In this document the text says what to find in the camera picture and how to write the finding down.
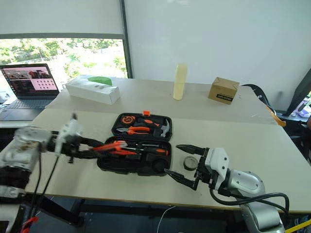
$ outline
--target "window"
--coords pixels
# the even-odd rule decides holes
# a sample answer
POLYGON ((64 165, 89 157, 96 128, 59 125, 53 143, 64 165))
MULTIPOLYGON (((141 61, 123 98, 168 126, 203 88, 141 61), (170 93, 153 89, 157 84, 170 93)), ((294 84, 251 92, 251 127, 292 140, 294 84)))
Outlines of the window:
MULTIPOLYGON (((56 84, 80 75, 127 78, 121 39, 24 38, 0 40, 0 65, 47 63, 56 84)), ((8 89, 0 76, 0 91, 8 89)))

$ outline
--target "black cable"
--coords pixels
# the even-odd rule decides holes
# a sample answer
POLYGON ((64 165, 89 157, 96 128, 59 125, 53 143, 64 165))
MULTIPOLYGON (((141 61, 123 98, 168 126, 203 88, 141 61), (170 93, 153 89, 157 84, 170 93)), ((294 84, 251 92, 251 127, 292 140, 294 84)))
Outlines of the black cable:
POLYGON ((55 170, 55 167, 56 167, 56 165, 57 165, 58 159, 59 159, 59 156, 58 156, 58 157, 56 158, 56 160, 55 160, 55 163, 54 163, 53 169, 52 169, 52 171, 51 171, 51 173, 50 173, 49 179, 48 179, 48 181, 47 181, 47 183, 46 183, 46 185, 45 185, 45 187, 44 187, 44 190, 43 190, 43 192, 42 192, 42 194, 41 194, 41 196, 40 196, 39 201, 37 202, 37 205, 36 205, 36 208, 35 208, 35 211, 34 211, 32 217, 34 217, 34 216, 36 215, 36 213, 37 213, 37 211, 38 211, 38 209, 39 209, 39 207, 40 207, 40 204, 41 204, 41 202, 42 202, 42 200, 43 200, 43 198, 44 198, 44 194, 45 194, 45 192, 47 191, 47 188, 48 188, 48 186, 49 186, 50 180, 51 180, 52 175, 53 175, 53 173, 54 173, 54 170, 55 170))
POLYGON ((40 153, 40 155, 39 155, 39 176, 38 176, 37 184, 35 186, 35 191, 33 193, 33 199, 31 200, 31 206, 30 206, 30 210, 29 210, 27 219, 30 219, 31 216, 32 216, 32 211, 33 211, 34 205, 35 205, 35 198, 36 198, 37 190, 38 190, 39 183, 40 183, 40 180, 41 180, 41 171, 42 171, 42 163, 41 163, 41 153, 40 153))
POLYGON ((248 197, 244 197, 244 196, 240 196, 240 195, 231 194, 232 197, 243 199, 243 200, 225 201, 225 200, 218 199, 215 196, 215 194, 213 193, 213 189, 210 188, 209 192, 210 192, 210 195, 212 196, 212 198, 215 201, 217 201, 218 203, 222 204, 222 205, 243 205, 243 204, 248 204, 248 203, 257 201, 257 202, 265 203, 265 204, 274 206, 276 208, 279 208, 285 214, 285 218, 283 219, 284 220, 283 221, 284 226, 287 226, 287 224, 288 224, 288 220, 289 220, 289 205, 290 204, 289 204, 288 196, 286 194, 284 194, 284 193, 268 193, 268 194, 263 194, 263 195, 256 196, 256 197, 253 197, 253 198, 248 198, 248 197), (273 197, 283 197, 285 199, 285 208, 280 206, 280 205, 278 205, 278 204, 275 204, 273 202, 263 200, 263 199, 266 199, 266 198, 273 198, 273 197))
MULTIPOLYGON (((248 198, 248 197, 244 197, 244 196, 236 195, 236 194, 231 194, 231 196, 234 197, 234 198, 239 198, 239 199, 247 199, 248 198)), ((284 212, 284 218, 283 218, 282 222, 283 222, 285 227, 288 225, 291 215, 288 212, 288 210, 286 210, 283 206, 275 204, 275 203, 270 202, 268 200, 259 200, 258 202, 261 202, 261 203, 264 203, 264 204, 268 204, 268 205, 274 206, 274 207, 282 210, 284 212)))
POLYGON ((267 198, 283 197, 285 199, 285 209, 287 211, 289 211, 289 207, 290 207, 290 200, 289 200, 288 196, 284 193, 268 193, 268 194, 263 194, 263 195, 256 196, 253 198, 247 198, 244 200, 225 201, 225 200, 218 199, 215 196, 215 194, 213 193, 213 189, 210 188, 209 192, 210 192, 212 198, 222 205, 243 205, 243 204, 248 204, 251 202, 260 201, 260 200, 267 199, 267 198))
MULTIPOLYGON (((241 196, 241 195, 231 194, 231 196, 234 197, 234 198, 239 198, 239 199, 248 199, 248 197, 244 197, 244 196, 241 196)), ((275 203, 270 202, 268 200, 259 200, 258 202, 274 206, 274 207, 280 209, 281 211, 283 211, 286 215, 289 215, 289 212, 281 205, 275 204, 275 203)))

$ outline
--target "label on box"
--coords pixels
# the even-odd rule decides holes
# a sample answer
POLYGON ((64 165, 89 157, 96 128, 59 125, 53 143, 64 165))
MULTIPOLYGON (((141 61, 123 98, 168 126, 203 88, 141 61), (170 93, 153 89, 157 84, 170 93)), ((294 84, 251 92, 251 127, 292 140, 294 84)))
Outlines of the label on box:
POLYGON ((233 101, 233 98, 231 98, 231 97, 229 97, 229 96, 225 96, 225 95, 223 95, 223 94, 217 94, 216 97, 217 97, 217 98, 220 98, 220 99, 223 99, 223 100, 230 101, 230 102, 233 101))

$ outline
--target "white table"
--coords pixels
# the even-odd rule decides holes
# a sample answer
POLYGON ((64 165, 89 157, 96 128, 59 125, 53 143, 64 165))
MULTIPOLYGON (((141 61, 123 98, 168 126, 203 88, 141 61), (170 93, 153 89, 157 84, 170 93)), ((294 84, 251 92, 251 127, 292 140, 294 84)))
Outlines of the white table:
MULTIPOLYGON (((33 124, 48 130, 59 130, 67 123, 72 111, 45 109, 33 124)), ((117 114, 77 111, 79 122, 84 126, 85 137, 104 141, 112 136, 111 127, 117 114)), ((266 192, 283 192, 290 198, 292 212, 310 212, 311 188, 308 185, 311 168, 296 146, 278 125, 193 120, 173 118, 173 149, 171 169, 192 179, 194 172, 183 168, 185 152, 178 144, 193 144, 200 147, 224 147, 229 167, 252 171, 264 181, 266 192)), ((206 184, 200 183, 193 191, 169 176, 140 177, 137 174, 120 175, 101 171, 95 160, 75 159, 68 164, 68 157, 61 156, 50 186, 49 195, 81 197, 86 199, 122 200, 173 205, 201 206, 221 209, 236 207, 216 203, 206 184)), ((39 191, 52 169, 55 156, 43 154, 43 177, 39 191)), ((37 181, 38 167, 30 177, 27 192, 33 192, 37 181)), ((284 205, 281 198, 274 198, 284 205)))
POLYGON ((112 82, 121 93, 113 105, 72 97, 65 89, 47 108, 115 114, 150 110, 172 118, 276 124, 247 86, 240 86, 231 105, 227 105, 207 98, 209 84, 187 83, 183 99, 174 100, 173 82, 120 78, 112 82))

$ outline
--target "laptop keyboard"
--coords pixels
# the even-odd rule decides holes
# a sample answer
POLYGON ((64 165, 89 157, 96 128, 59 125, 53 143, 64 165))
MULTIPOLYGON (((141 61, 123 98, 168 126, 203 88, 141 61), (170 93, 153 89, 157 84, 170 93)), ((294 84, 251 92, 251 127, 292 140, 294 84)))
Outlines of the laptop keyboard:
POLYGON ((45 108, 52 100, 16 100, 8 108, 45 108))

